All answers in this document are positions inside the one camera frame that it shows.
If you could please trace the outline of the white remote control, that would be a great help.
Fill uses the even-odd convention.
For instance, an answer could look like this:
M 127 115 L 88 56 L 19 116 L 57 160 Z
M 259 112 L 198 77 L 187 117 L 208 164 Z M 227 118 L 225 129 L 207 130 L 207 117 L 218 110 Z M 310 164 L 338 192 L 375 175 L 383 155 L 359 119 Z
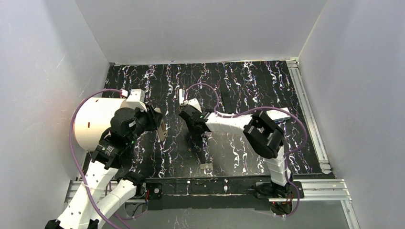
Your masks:
M 168 130 L 165 125 L 164 115 L 161 113 L 159 108 L 155 108 L 155 112 L 159 115 L 158 127 L 157 127 L 157 136 L 159 142 L 163 142 L 168 136 Z

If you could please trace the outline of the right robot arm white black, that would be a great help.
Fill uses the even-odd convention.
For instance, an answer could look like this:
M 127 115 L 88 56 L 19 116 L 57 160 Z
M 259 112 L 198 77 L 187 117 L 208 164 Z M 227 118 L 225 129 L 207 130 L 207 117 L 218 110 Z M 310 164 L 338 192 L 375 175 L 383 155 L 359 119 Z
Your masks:
M 189 132 L 202 135 L 206 132 L 227 132 L 244 135 L 253 151 L 264 158 L 270 172 L 270 181 L 255 185 L 255 190 L 267 197 L 288 198 L 291 195 L 291 171 L 285 159 L 285 133 L 265 111 L 236 115 L 201 111 L 185 105 L 179 116 Z

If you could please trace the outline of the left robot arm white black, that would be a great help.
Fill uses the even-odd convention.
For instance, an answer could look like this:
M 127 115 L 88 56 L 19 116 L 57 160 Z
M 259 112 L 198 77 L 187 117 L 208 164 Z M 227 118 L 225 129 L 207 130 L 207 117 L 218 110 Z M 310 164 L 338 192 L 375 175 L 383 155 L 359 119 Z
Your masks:
M 124 107 L 115 111 L 110 127 L 101 135 L 83 181 L 64 212 L 47 222 L 47 229 L 100 229 L 110 217 L 145 183 L 145 177 L 127 172 L 118 185 L 104 198 L 108 183 L 121 167 L 121 157 L 131 151 L 133 143 L 144 133 L 157 131 L 159 138 L 167 135 L 159 108 L 146 105 Z

